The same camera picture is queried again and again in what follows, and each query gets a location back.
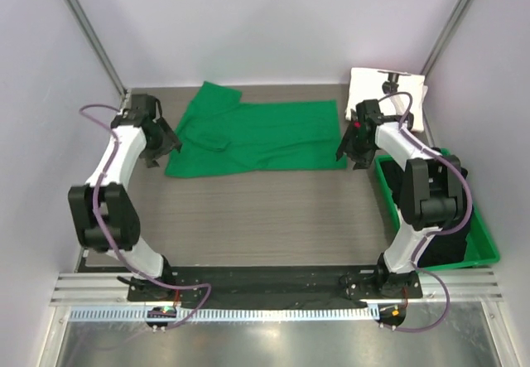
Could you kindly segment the green t shirt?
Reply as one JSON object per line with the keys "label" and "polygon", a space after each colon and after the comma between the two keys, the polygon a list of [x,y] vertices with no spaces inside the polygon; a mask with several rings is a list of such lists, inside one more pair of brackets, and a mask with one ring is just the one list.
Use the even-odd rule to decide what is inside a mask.
{"label": "green t shirt", "polygon": [[174,178],[250,171],[344,170],[337,159],[340,122],[335,100],[242,102],[242,92],[204,82],[175,133],[165,174]]}

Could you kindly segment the green plastic bin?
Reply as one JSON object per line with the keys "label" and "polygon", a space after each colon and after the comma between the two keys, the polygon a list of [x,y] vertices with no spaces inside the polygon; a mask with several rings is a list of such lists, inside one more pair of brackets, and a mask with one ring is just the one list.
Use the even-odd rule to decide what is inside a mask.
{"label": "green plastic bin", "polygon": [[[392,197],[389,194],[387,182],[382,175],[380,163],[392,159],[389,155],[380,155],[374,160],[375,175],[378,179],[380,190],[386,205],[393,230],[398,231],[401,225],[402,217],[399,210],[393,204]],[[484,265],[497,263],[500,260],[498,248],[484,222],[480,212],[473,209],[470,232],[467,236],[467,249],[465,259],[460,263],[450,263],[446,265],[425,268],[430,271],[441,271],[458,268],[475,268]]]}

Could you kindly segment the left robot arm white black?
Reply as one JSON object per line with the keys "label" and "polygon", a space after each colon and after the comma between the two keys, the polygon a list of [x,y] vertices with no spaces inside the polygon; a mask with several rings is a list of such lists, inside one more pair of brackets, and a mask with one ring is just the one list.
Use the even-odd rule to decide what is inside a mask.
{"label": "left robot arm white black", "polygon": [[176,279],[167,258],[142,237],[128,184],[138,161],[144,161],[148,168],[158,167],[159,159],[179,152],[182,143],[155,96],[133,95],[128,106],[114,110],[111,123],[89,114],[91,108],[85,105],[80,115],[105,130],[109,141],[91,176],[68,192],[78,242],[84,249],[120,261],[133,275],[129,286],[166,300],[177,290]]}

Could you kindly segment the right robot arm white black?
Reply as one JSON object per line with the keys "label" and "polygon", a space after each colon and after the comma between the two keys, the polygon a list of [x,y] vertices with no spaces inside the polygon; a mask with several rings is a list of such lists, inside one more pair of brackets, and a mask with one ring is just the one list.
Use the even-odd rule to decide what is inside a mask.
{"label": "right robot arm white black", "polygon": [[335,154],[348,157],[354,169],[367,169],[378,150],[384,150],[402,173],[397,207],[402,217],[391,245],[380,254],[373,273],[364,279],[369,290],[397,297],[412,287],[422,256],[435,236],[453,234],[470,219],[470,188],[454,155],[444,156],[411,132],[409,111],[386,115],[377,99],[357,104]]}

